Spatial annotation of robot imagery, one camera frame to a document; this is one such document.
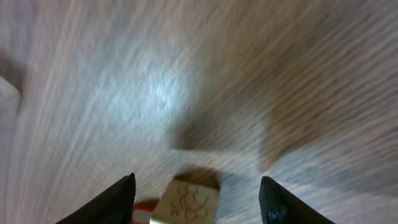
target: white object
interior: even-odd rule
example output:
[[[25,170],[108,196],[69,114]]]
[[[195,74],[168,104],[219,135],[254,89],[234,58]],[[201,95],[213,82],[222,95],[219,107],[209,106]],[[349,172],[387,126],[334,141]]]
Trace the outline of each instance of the white object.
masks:
[[[0,116],[15,115],[17,113],[21,95],[19,91],[0,77]]]
[[[220,191],[172,180],[156,206],[150,224],[214,223]]]

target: wood grain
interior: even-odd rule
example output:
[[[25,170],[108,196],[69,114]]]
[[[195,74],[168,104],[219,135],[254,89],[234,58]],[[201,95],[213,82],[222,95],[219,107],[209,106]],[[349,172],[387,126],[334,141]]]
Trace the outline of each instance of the wood grain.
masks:
[[[55,223],[131,172],[136,201],[160,197],[190,170],[220,181],[218,223],[260,222],[265,174],[335,223],[395,223],[397,12],[0,0],[0,75],[22,92],[1,123],[0,222]]]

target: wooden block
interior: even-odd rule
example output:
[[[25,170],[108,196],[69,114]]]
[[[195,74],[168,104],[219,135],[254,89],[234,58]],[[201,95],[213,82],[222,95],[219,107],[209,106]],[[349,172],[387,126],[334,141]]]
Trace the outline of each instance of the wooden block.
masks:
[[[172,180],[156,206],[150,224],[214,223],[220,191]]]
[[[20,101],[20,94],[9,82],[0,77],[0,116],[15,115]]]

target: beige block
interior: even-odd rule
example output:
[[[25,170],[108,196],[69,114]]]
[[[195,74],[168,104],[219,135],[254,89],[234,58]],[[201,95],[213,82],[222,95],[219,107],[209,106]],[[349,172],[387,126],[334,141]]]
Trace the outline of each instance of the beige block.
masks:
[[[0,77],[0,116],[2,118],[16,114],[20,98],[19,91]]]
[[[219,190],[172,180],[156,206],[150,223],[214,223],[219,196]]]

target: wooden surface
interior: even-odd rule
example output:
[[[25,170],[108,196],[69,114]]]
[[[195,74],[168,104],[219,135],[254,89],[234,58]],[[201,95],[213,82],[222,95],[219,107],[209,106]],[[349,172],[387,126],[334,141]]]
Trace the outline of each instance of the wooden surface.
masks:
[[[336,223],[398,220],[396,0],[0,0],[0,223],[55,223],[135,172],[220,181],[259,223],[270,175]]]

